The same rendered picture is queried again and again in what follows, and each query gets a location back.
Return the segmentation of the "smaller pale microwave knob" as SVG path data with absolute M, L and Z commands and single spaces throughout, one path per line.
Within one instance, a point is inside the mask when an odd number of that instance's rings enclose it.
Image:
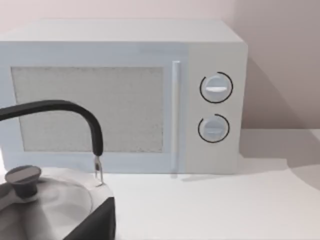
M 207 143 L 220 143 L 229 135 L 230 123 L 223 115 L 215 113 L 200 120 L 197 132 L 199 137 Z

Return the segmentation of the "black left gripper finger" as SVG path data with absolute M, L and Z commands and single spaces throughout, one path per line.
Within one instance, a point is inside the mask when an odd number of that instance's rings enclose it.
M 94 202 L 90 196 L 64 200 L 58 207 L 65 214 L 57 240 L 115 240 L 116 204 L 113 196 Z

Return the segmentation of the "microwave door with speckled window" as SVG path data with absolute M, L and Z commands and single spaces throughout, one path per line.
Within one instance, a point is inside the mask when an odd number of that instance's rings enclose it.
M 106 173 L 171 174 L 172 62 L 180 61 L 178 173 L 185 170 L 187 54 L 174 45 L 22 45 L 0 49 L 0 109 L 65 100 L 90 111 Z M 94 171 L 87 121 L 48 111 L 0 122 L 4 166 Z

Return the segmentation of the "pale microwave oven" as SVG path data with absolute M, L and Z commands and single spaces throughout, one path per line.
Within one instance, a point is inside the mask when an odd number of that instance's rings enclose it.
M 201 19 L 45 19 L 0 34 L 4 46 L 117 44 L 175 46 L 187 55 L 184 92 L 184 172 L 233 174 L 239 161 L 240 132 L 248 61 L 247 44 L 220 20 Z M 204 77 L 217 72 L 233 82 L 229 99 L 214 104 L 200 94 Z M 208 143 L 198 134 L 202 118 L 223 115 L 228 136 Z

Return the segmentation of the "larger pale microwave knob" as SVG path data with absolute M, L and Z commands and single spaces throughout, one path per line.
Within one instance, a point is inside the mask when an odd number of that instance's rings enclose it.
M 220 104 L 230 98 L 234 90 L 232 79 L 224 72 L 204 77 L 199 85 L 202 98 L 208 103 Z

